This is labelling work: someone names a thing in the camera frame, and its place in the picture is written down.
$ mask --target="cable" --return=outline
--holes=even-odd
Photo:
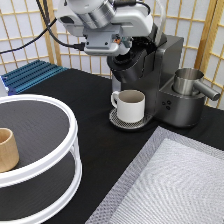
[[[46,17],[45,17],[45,14],[44,14],[44,11],[42,9],[42,6],[40,4],[40,1],[39,0],[36,0],[37,2],[37,5],[39,7],[39,10],[40,10],[40,13],[43,17],[43,20],[44,20],[44,23],[48,29],[48,32],[50,33],[50,35],[52,36],[52,38],[57,42],[59,43],[60,45],[64,46],[64,47],[70,47],[70,48],[74,48],[74,49],[77,49],[77,50],[80,50],[80,51],[83,51],[84,50],[84,47],[85,47],[85,43],[81,43],[81,44],[74,44],[74,45],[70,45],[70,44],[65,44],[63,42],[61,42],[60,40],[58,40],[57,37],[55,37],[55,35],[53,34],[53,32],[51,31],[50,27],[48,26],[47,24],[47,20],[46,20]]]
[[[144,2],[139,2],[139,1],[137,1],[136,3],[137,3],[137,4],[144,5],[144,6],[148,9],[148,14],[151,13],[151,9],[150,9],[150,7],[149,7],[146,3],[144,3]]]
[[[57,21],[57,19],[55,18],[49,26],[52,27],[52,26],[56,23],[56,21]],[[12,49],[12,50],[8,50],[8,51],[2,51],[2,52],[0,52],[0,54],[5,54],[5,53],[9,53],[9,52],[13,52],[13,51],[21,50],[21,49],[27,47],[28,45],[34,43],[34,42],[37,41],[38,39],[40,39],[40,38],[41,38],[47,31],[48,31],[48,30],[47,30],[47,28],[46,28],[46,29],[45,29],[45,30],[44,30],[38,37],[36,37],[36,38],[33,39],[32,41],[26,43],[25,45],[23,45],[23,46],[21,46],[21,47],[19,47],[19,48],[16,48],[16,49]]]

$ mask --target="table surface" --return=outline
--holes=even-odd
[[[126,133],[109,122],[111,92],[111,80],[74,69],[24,92],[66,103],[79,126],[81,184],[71,202],[47,224],[85,223],[158,126],[224,150],[224,111],[204,107],[193,128],[178,129],[154,120],[139,132]]]

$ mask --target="white mug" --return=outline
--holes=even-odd
[[[116,91],[111,95],[111,102],[117,108],[117,117],[121,121],[136,123],[144,118],[145,95],[142,92],[137,90]]]

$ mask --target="tan cup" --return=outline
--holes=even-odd
[[[0,173],[14,168],[19,162],[19,152],[11,130],[0,128]]]

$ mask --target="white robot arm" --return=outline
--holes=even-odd
[[[149,37],[153,28],[148,9],[141,2],[128,2],[132,2],[131,6],[117,7],[112,0],[61,0],[57,19],[73,36],[86,38],[86,54],[125,55],[132,46],[133,37]],[[161,11],[161,25],[155,39],[157,43],[165,23],[162,6]]]

